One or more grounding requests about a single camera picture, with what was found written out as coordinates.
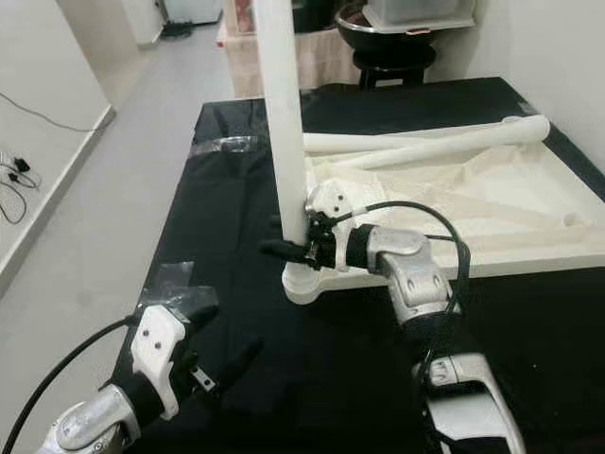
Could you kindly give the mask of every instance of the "table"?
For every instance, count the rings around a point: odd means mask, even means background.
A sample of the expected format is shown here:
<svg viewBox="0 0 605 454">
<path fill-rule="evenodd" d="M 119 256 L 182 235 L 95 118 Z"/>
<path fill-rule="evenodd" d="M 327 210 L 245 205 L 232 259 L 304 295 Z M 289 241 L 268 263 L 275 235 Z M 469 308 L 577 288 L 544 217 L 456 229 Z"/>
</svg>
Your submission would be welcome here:
<svg viewBox="0 0 605 454">
<path fill-rule="evenodd" d="M 312 132 L 426 130 L 527 114 L 531 107 L 502 79 L 364 92 L 326 86 L 302 95 L 303 127 Z M 208 152 L 233 136 L 253 138 Z M 546 144 L 605 200 L 605 177 L 560 131 Z M 161 264 L 192 260 L 190 285 L 216 287 L 222 315 L 194 339 L 207 372 L 251 336 L 263 336 L 266 346 L 222 412 L 191 400 L 169 424 L 145 430 L 132 450 L 422 452 L 410 363 L 385 289 L 291 304 L 281 284 L 284 264 L 257 250 L 261 239 L 278 235 L 268 225 L 277 212 L 263 101 L 204 105 L 147 285 Z M 529 452 L 605 448 L 603 280 L 602 268 L 472 280 L 472 331 Z M 129 371 L 131 336 L 116 375 Z"/>
</svg>

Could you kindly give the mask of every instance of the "black tablecloth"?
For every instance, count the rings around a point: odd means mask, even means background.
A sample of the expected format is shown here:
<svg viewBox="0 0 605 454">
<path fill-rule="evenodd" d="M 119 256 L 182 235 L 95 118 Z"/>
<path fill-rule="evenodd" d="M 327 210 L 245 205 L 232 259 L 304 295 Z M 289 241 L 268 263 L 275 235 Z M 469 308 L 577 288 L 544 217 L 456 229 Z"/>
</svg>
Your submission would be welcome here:
<svg viewBox="0 0 605 454">
<path fill-rule="evenodd" d="M 309 132 L 377 134 L 500 121 L 531 108 L 502 79 L 302 95 Z M 216 139 L 247 136 L 236 146 Z M 559 131 L 546 143 L 602 199 L 605 178 Z M 206 104 L 147 284 L 164 263 L 194 261 L 190 284 L 216 287 L 221 317 L 194 339 L 215 371 L 251 337 L 266 347 L 222 411 L 183 405 L 144 432 L 134 451 L 365 447 L 421 452 L 406 348 L 383 288 L 328 292 L 290 303 L 284 264 L 262 256 L 278 212 L 262 100 Z M 605 450 L 604 269 L 474 279 L 468 317 L 529 452 Z M 130 344 L 131 334 L 125 347 Z M 130 369 L 124 348 L 115 373 Z"/>
</svg>

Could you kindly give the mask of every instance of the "black stool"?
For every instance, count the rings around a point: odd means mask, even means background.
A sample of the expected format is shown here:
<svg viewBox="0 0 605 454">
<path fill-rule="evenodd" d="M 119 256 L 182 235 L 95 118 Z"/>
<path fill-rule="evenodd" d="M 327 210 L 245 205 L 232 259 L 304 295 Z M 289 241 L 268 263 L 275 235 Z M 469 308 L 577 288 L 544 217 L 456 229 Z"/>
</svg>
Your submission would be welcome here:
<svg viewBox="0 0 605 454">
<path fill-rule="evenodd" d="M 378 80 L 403 79 L 404 85 L 422 85 L 424 70 L 437 53 L 429 44 L 402 44 L 380 52 L 353 53 L 353 63 L 361 70 L 359 88 L 374 88 Z"/>
</svg>

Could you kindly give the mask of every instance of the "white pvc pipe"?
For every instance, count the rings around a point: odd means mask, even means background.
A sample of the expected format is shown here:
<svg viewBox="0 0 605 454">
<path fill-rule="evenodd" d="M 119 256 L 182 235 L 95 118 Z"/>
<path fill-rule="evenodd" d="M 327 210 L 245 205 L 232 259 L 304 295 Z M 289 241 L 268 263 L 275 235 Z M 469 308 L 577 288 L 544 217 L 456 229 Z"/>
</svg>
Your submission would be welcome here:
<svg viewBox="0 0 605 454">
<path fill-rule="evenodd" d="M 550 122 L 543 115 L 505 121 L 501 125 L 478 131 L 442 137 L 410 147 L 386 149 L 337 162 L 339 166 L 376 168 L 436 158 L 472 149 L 502 145 L 542 142 L 550 132 Z"/>
<path fill-rule="evenodd" d="M 306 132 L 303 135 L 304 151 L 310 155 L 402 148 L 420 144 L 426 140 L 428 139 L 396 135 L 318 134 L 314 132 Z"/>
<path fill-rule="evenodd" d="M 284 239 L 304 244 L 306 179 L 292 5 L 257 0 L 254 17 Z"/>
</svg>

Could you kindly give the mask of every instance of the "gray floor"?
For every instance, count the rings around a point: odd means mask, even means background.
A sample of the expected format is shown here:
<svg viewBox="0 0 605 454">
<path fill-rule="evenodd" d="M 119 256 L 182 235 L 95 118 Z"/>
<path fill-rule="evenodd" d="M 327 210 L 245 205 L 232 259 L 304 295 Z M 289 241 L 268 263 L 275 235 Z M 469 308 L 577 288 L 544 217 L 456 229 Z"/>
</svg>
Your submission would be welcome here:
<svg viewBox="0 0 605 454">
<path fill-rule="evenodd" d="M 0 302 L 0 445 L 66 352 L 134 308 L 204 102 L 230 99 L 217 27 L 162 43 Z M 49 388 L 14 452 L 30 453 L 109 376 L 123 332 Z"/>
</svg>

